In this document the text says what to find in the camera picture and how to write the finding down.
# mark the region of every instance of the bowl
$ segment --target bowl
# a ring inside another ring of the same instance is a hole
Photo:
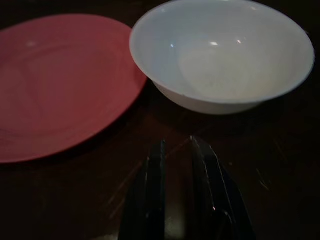
[[[135,24],[137,66],[176,104],[233,114],[282,96],[308,77],[315,60],[305,31],[248,0],[175,0]]]

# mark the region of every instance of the plate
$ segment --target plate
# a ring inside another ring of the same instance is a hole
[[[0,31],[0,163],[61,152],[94,136],[142,91],[131,28],[67,14]]]

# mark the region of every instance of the bowl rim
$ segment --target bowl rim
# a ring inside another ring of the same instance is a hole
[[[261,97],[247,97],[247,98],[241,98],[241,99],[221,99],[221,98],[214,98],[214,97],[207,97],[207,96],[200,96],[200,95],[195,95],[195,94],[189,94],[189,93],[183,93],[179,90],[173,89],[172,87],[168,86],[167,84],[163,83],[163,81],[158,80],[155,76],[153,76],[153,74],[151,74],[150,72],[148,72],[145,68],[144,65],[142,64],[141,61],[139,61],[139,59],[137,58],[136,54],[135,54],[135,48],[134,48],[134,40],[136,38],[136,29],[145,21],[147,21],[149,18],[152,18],[154,14],[156,14],[157,12],[161,11],[161,9],[164,6],[176,6],[176,5],[183,5],[185,3],[193,3],[193,4],[203,4],[203,3],[209,3],[209,4],[215,4],[216,2],[230,2],[230,3],[236,3],[236,4],[243,4],[243,5],[250,5],[251,7],[259,7],[262,8],[264,10],[267,11],[272,11],[274,14],[277,14],[279,16],[281,16],[282,18],[286,19],[287,22],[289,24],[291,24],[293,27],[296,28],[296,30],[302,34],[303,36],[305,36],[305,44],[308,45],[308,49],[312,50],[312,61],[309,61],[310,64],[306,64],[305,68],[303,69],[303,71],[301,71],[301,76],[302,77],[297,77],[297,78],[301,78],[300,80],[296,80],[294,81],[294,84],[292,84],[290,87],[286,88],[285,90],[281,90],[278,92],[275,92],[274,94],[269,94],[269,95],[264,95]],[[132,28],[132,32],[130,34],[130,40],[129,40],[129,48],[130,48],[130,52],[132,55],[132,58],[134,60],[134,62],[136,63],[136,65],[140,68],[140,70],[154,83],[156,83],[157,85],[171,91],[172,93],[175,93],[177,95],[192,99],[192,100],[196,100],[196,101],[201,101],[201,102],[206,102],[206,103],[217,103],[217,104],[252,104],[252,103],[261,103],[261,102],[265,102],[271,99],[275,99],[278,97],[281,97],[291,91],[293,91],[294,89],[298,88],[301,84],[303,84],[305,82],[305,80],[309,77],[309,75],[311,74],[314,64],[315,64],[315,49],[313,47],[313,44],[309,38],[309,36],[307,35],[307,33],[305,32],[305,30],[303,30],[303,28],[298,25],[295,21],[293,21],[290,17],[288,17],[287,15],[285,15],[284,13],[269,7],[267,5],[258,3],[258,2],[254,2],[251,0],[172,0],[169,2],[165,2],[161,5],[156,6],[155,8],[149,10],[147,13],[145,13],[133,26]]]

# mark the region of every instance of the table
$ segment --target table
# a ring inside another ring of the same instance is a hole
[[[317,54],[316,1],[259,0],[301,25]],[[97,14],[132,27],[162,2],[0,0],[0,28],[62,13]],[[163,138],[168,231],[196,239],[190,135],[210,143],[237,182],[257,239],[320,239],[318,65],[294,92],[228,116],[183,109],[149,80],[129,111],[92,139],[50,157],[0,165],[0,239],[114,239],[126,191],[152,143]]]

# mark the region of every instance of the plastic bowl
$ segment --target plastic bowl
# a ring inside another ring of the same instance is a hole
[[[315,60],[305,31],[247,0],[176,0],[134,26],[138,67],[176,104],[233,114],[282,96],[308,77]]]

